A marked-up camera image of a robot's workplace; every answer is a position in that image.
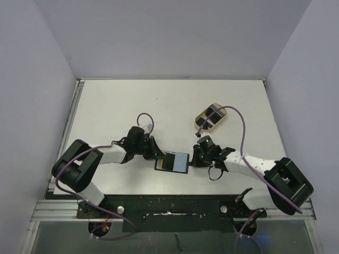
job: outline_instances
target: gray wall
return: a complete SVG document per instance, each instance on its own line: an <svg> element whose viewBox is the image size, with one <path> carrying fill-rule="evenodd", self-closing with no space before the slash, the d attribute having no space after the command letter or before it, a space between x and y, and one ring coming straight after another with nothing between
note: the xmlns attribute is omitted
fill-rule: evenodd
<svg viewBox="0 0 339 254"><path fill-rule="evenodd" d="M18 253L56 159L75 86L33 0L0 7L0 253Z"/></svg>
<svg viewBox="0 0 339 254"><path fill-rule="evenodd" d="M36 0L81 78L266 78L310 0Z"/></svg>
<svg viewBox="0 0 339 254"><path fill-rule="evenodd" d="M328 254L339 252L338 14L338 0L313 0L267 80L287 154L314 186Z"/></svg>

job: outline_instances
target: screw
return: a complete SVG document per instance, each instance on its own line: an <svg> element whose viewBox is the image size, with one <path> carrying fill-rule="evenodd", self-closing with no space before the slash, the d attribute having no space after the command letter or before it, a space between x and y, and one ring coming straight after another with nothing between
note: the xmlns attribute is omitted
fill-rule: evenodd
<svg viewBox="0 0 339 254"><path fill-rule="evenodd" d="M220 210L222 213L227 213L227 206L223 205Z"/></svg>
<svg viewBox="0 0 339 254"><path fill-rule="evenodd" d="M124 211L125 211L125 208L123 208L123 206L119 206L118 209L117 209L117 212L119 214L122 214Z"/></svg>

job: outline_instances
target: white table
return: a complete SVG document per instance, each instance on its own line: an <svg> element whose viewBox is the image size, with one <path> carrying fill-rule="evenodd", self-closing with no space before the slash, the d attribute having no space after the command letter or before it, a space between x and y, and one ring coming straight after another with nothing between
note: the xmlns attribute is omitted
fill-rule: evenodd
<svg viewBox="0 0 339 254"><path fill-rule="evenodd" d="M67 147L75 139L110 144L125 137L141 112L155 121L153 136L160 149L193 155L197 142L194 119L212 103L234 106L246 122L244 152L265 159L281 159L283 145L261 80L86 80L76 109ZM236 112L212 131L222 148L239 149L242 123ZM140 121L147 121L142 116ZM154 161L142 156L127 164L100 165L93 182L105 194L211 195L239 194L248 187L263 187L256 179L225 173L218 181L207 168L189 167L188 174L154 170ZM211 171L218 177L219 169ZM66 194L55 189L55 194Z"/></svg>

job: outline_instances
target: wall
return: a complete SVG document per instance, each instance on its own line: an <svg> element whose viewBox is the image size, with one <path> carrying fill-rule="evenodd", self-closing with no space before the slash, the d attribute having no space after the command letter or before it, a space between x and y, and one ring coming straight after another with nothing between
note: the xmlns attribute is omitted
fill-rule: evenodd
<svg viewBox="0 0 339 254"><path fill-rule="evenodd" d="M266 78L310 0L36 0L76 77Z"/></svg>
<svg viewBox="0 0 339 254"><path fill-rule="evenodd" d="M288 156L314 186L325 253L338 253L339 2L313 0L267 79Z"/></svg>
<svg viewBox="0 0 339 254"><path fill-rule="evenodd" d="M56 159L75 77L36 3L0 8L0 253L19 253Z"/></svg>

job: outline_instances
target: purple cable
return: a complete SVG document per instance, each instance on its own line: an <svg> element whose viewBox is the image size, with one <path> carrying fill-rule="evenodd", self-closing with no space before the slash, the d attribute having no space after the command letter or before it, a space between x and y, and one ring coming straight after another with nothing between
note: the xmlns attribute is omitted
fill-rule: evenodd
<svg viewBox="0 0 339 254"><path fill-rule="evenodd" d="M243 117L243 115L240 113L239 110L237 110L235 107L232 106L224 106L221 108L218 108L217 110L215 110L212 114L210 114L205 121L202 123L202 125L200 126L198 133L201 133L202 127L206 124L207 120L211 118L211 116L213 116L215 113L217 113L219 110L222 110L223 108L230 108L234 111L236 111L238 113L238 115L240 116L240 118L242 119L242 123L243 123L243 137L242 137L242 142L240 144L240 154L243 157L244 162L246 163L246 165L250 168L250 170L253 171L253 173L261 180L264 182L264 184L266 184L268 186L268 188L270 188L271 190L273 190L277 195L279 195L283 200L285 200L289 205L291 205L298 213L302 214L302 210L295 204L293 203L291 200L289 200L287 197L285 197L282 193L280 193L276 188L274 188L269 182L267 182L264 177L257 172L252 166L251 164L249 164L249 162L246 160L245 156L244 156L244 152L243 152L243 148L244 148L244 142L245 142L245 133L246 133L246 125L245 125L245 119Z"/></svg>
<svg viewBox="0 0 339 254"><path fill-rule="evenodd" d="M116 217L118 217L118 218L123 219L124 221L128 222L129 224L131 224L131 225L136 229L137 227L133 224L133 222L131 222L131 221L128 220L127 218L121 216L120 214L113 213L113 212L108 211L108 210L106 210L106 209L104 209L104 208L102 208L102 207L99 207L99 206L97 206L97 205L94 205L94 204L92 204L91 202L89 202L89 201L87 201L87 200L84 200L80 195L78 195L78 194L76 194L76 193L74 193L74 192L70 192L69 190L66 190L66 189L62 188L62 187L59 185L59 180L60 180L61 176L63 175L63 173L65 172L65 170L69 167L69 165L71 165L74 161L76 161L76 160L77 160L78 158L80 158L81 156L83 156L83 155L85 155L85 154L87 154L87 153L89 153L89 152L91 152L91 151L93 151L93 150L95 150L95 149L109 148L109 147L112 147L112 145L93 147L93 148L90 148L90 149L88 149L88 150L86 150L86 151L80 153L79 155L75 156L75 157L74 157L71 161L69 161L69 162L62 168L62 170L58 173L58 175L57 175L57 177L56 177L56 179L55 179L55 185L56 185L60 190L62 190L63 192L66 192L66 193L68 193L68 194L74 195L74 196L76 196L77 198L81 199L81 200L84 201L87 205L90 205L90 206L92 206L92 207L94 207L94 208L96 208L96 209L98 209L98 210L101 210L101 211L103 211L103 212L105 212L105 213L108 213L108 214L111 214L111 215L113 215L113 216L116 216ZM133 232L131 232L131 233L128 233L128 234L125 234L125 235L122 235L122 236L120 236L120 237L111 237L111 238L98 237L98 239L100 239L100 240L120 240L120 239L122 239L122 238L129 237L130 235L132 235L132 234L134 234L134 233L135 233L135 231L133 231Z"/></svg>
<svg viewBox="0 0 339 254"><path fill-rule="evenodd" d="M247 219L247 221L244 223L244 225L242 226L242 228L239 230L238 232L238 235L237 235L237 238L235 239L235 242L234 242L234 254L237 254L237 244L238 244L238 241L239 241L239 238L240 238L240 235L242 234L242 231L244 230L244 228L247 226L247 224L249 223L249 221L260 211L260 209L257 209L255 210L254 213L252 213L252 215ZM259 245L259 243L254 240L256 244L258 244L259 246L259 249L260 249L260 253L262 254L262 248L261 246Z"/></svg>
<svg viewBox="0 0 339 254"><path fill-rule="evenodd" d="M153 117L152 117L150 114L145 113L145 112L140 113L140 114L138 115L138 117L137 117L137 125L139 125L139 118L140 118L142 115L148 115L149 118L150 118L150 120L152 121L152 129L151 129L151 130L149 131L149 133L148 133L148 135L150 135L150 134L152 133L153 129L154 129L154 120L153 120Z"/></svg>

